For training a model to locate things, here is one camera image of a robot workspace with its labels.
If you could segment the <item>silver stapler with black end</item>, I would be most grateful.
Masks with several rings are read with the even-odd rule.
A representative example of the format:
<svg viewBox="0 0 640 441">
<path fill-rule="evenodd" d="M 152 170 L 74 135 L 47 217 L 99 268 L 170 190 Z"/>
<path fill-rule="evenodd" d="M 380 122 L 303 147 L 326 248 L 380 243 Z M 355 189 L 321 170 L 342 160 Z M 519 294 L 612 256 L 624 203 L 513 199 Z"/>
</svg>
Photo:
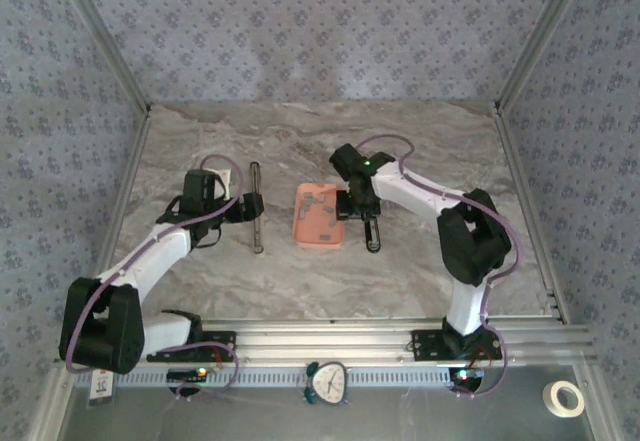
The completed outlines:
<svg viewBox="0 0 640 441">
<path fill-rule="evenodd" d="M 256 194 L 260 193 L 260 189 L 261 189 L 260 164 L 257 161 L 252 161 L 249 165 L 249 171 L 250 171 L 251 183 L 252 183 L 251 191 L 254 194 L 254 207 L 255 207 L 255 213 L 256 213 Z M 255 216 L 253 220 L 253 253 L 256 255 L 261 255 L 263 252 L 264 252 L 264 246 L 262 243 L 261 219 Z"/>
</svg>

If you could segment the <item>pink plastic tray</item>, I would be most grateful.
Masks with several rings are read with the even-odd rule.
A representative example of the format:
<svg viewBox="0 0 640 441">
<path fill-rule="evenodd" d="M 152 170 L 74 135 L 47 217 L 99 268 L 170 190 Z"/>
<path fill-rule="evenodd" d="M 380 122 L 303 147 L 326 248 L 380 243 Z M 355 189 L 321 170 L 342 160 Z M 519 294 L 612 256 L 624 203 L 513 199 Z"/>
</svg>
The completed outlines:
<svg viewBox="0 0 640 441">
<path fill-rule="evenodd" d="M 307 249 L 339 249 L 345 237 L 345 226 L 343 221 L 337 218 L 336 202 L 337 192 L 343 187 L 330 183 L 302 183 L 297 187 L 295 195 L 295 208 L 293 217 L 292 237 L 299 247 Z M 321 196 L 321 192 L 332 190 L 329 196 Z M 311 192 L 313 197 L 305 198 L 303 193 Z M 323 204 L 308 205 L 307 199 L 319 199 Z M 301 206 L 308 206 L 304 219 L 299 219 Z M 333 212 L 323 210 L 324 206 L 334 208 Z M 334 226 L 329 225 L 331 218 L 336 218 Z M 331 235 L 330 240 L 320 239 L 321 234 Z"/>
</svg>

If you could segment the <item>grey metal shelf plate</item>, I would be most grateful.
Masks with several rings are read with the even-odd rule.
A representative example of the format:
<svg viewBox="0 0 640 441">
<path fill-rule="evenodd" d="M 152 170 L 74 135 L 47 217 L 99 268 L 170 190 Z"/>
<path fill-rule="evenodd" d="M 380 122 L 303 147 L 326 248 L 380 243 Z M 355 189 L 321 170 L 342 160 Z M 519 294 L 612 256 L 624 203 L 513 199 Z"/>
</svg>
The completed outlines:
<svg viewBox="0 0 640 441">
<path fill-rule="evenodd" d="M 239 388 L 176 399 L 166 387 L 117 384 L 92 406 L 73 389 L 58 441 L 595 441 L 586 414 L 560 418 L 544 388 L 568 368 L 515 367 L 471 400 L 445 388 L 351 387 L 346 403 L 309 404 L 298 388 Z"/>
</svg>

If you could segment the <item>aluminium table side rail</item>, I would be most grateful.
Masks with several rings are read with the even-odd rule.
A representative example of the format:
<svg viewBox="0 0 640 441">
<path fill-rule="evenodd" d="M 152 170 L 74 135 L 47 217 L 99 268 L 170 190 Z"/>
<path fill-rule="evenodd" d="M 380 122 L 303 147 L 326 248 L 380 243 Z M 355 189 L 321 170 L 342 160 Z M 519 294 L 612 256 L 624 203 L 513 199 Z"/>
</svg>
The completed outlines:
<svg viewBox="0 0 640 441">
<path fill-rule="evenodd" d="M 562 287 L 559 283 L 553 259 L 544 237 L 542 222 L 537 211 L 533 193 L 531 192 L 526 179 L 526 172 L 516 146 L 515 138 L 511 133 L 509 123 L 505 120 L 501 109 L 497 107 L 494 111 L 497 130 L 509 169 L 516 185 L 531 246 L 538 263 L 543 284 L 547 288 L 551 311 L 554 318 L 559 322 L 563 324 L 570 324 L 571 316 L 568 312 L 562 293 Z"/>
<path fill-rule="evenodd" d="M 138 166 L 150 127 L 150 109 L 147 109 L 140 118 L 140 124 L 134 138 L 130 155 L 124 169 L 121 183 L 113 203 L 111 217 L 98 254 L 95 268 L 89 275 L 90 279 L 97 279 L 104 271 L 112 266 L 112 260 L 116 250 L 119 234 L 125 216 L 125 209 L 133 188 Z"/>
</svg>

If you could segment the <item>white card with red mark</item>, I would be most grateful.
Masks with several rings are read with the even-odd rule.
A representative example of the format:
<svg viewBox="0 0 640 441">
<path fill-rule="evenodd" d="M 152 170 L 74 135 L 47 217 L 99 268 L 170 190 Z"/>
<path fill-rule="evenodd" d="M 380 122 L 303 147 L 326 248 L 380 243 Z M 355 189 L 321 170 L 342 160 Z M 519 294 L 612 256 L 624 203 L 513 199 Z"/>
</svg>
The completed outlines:
<svg viewBox="0 0 640 441">
<path fill-rule="evenodd" d="M 115 374 L 111 371 L 96 369 L 91 374 L 89 389 L 89 407 L 110 404 L 114 400 Z"/>
</svg>

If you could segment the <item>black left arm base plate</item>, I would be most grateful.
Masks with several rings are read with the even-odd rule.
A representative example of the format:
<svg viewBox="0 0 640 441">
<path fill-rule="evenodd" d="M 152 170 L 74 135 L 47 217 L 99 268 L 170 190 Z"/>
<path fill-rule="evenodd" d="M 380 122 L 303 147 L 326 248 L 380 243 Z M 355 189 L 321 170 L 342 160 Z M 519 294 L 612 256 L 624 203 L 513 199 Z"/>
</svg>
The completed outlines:
<svg viewBox="0 0 640 441">
<path fill-rule="evenodd" d="M 184 346 L 148 354 L 149 363 L 230 363 L 236 349 L 235 331 L 204 331 L 198 339 L 189 339 Z"/>
</svg>

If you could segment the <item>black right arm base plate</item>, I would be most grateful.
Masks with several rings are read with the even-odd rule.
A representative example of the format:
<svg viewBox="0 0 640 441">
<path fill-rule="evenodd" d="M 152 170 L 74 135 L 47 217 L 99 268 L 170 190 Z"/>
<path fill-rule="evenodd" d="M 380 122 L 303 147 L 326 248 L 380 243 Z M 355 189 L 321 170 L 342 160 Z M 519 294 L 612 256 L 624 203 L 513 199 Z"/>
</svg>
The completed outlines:
<svg viewBox="0 0 640 441">
<path fill-rule="evenodd" d="M 415 361 L 496 361 L 503 359 L 498 337 L 480 328 L 468 336 L 456 331 L 414 330 L 406 347 Z"/>
</svg>

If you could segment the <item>green alarm clock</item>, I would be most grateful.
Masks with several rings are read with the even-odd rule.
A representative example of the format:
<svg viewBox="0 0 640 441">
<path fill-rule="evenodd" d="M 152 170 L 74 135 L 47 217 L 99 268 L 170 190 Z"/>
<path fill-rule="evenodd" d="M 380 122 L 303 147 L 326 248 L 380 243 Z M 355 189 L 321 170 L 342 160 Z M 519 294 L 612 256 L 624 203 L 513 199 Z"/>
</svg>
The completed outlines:
<svg viewBox="0 0 640 441">
<path fill-rule="evenodd" d="M 303 396 L 310 405 L 317 403 L 340 406 L 346 403 L 348 388 L 347 368 L 339 361 L 311 362 L 307 367 Z"/>
</svg>

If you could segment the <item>aluminium frame post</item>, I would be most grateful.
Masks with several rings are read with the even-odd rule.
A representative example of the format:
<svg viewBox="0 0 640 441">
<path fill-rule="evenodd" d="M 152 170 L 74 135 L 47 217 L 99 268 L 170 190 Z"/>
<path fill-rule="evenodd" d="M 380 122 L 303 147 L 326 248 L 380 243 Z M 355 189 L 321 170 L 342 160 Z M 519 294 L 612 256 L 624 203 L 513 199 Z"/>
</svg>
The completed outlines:
<svg viewBox="0 0 640 441">
<path fill-rule="evenodd" d="M 127 65 L 117 46 L 115 37 L 99 13 L 93 0 L 70 0 L 104 57 L 111 73 L 115 76 L 125 96 L 135 110 L 145 117 L 149 112 L 148 103 L 133 72 Z"/>
<path fill-rule="evenodd" d="M 495 111 L 503 116 L 512 107 L 519 93 L 544 54 L 559 23 L 573 0 L 547 0 L 530 35 L 526 39 L 523 50 L 511 69 L 498 97 L 495 100 Z"/>
</svg>

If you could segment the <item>white tape roll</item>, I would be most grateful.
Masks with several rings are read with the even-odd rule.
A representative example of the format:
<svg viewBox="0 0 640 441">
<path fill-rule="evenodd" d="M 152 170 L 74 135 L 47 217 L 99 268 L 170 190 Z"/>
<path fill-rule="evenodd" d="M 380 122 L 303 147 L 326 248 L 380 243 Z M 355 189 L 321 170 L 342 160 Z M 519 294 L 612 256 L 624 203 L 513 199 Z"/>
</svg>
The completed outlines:
<svg viewBox="0 0 640 441">
<path fill-rule="evenodd" d="M 542 399 L 547 410 L 559 418 L 578 417 L 585 409 L 584 395 L 575 384 L 566 380 L 547 384 Z"/>
</svg>

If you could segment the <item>aluminium mounting rail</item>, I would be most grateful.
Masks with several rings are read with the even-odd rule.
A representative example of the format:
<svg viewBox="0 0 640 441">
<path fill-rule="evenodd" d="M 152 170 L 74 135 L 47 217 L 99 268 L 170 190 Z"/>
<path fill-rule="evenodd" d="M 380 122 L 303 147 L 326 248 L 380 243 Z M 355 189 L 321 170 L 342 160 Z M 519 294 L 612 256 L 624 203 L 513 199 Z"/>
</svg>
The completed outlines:
<svg viewBox="0 0 640 441">
<path fill-rule="evenodd" d="M 596 358 L 588 329 L 550 317 L 494 317 L 503 359 L 415 361 L 406 347 L 414 330 L 437 330 L 438 319 L 206 320 L 204 331 L 235 331 L 246 367 L 294 367 L 338 360 L 348 367 L 422 364 L 438 367 L 502 364 L 569 365 Z"/>
</svg>

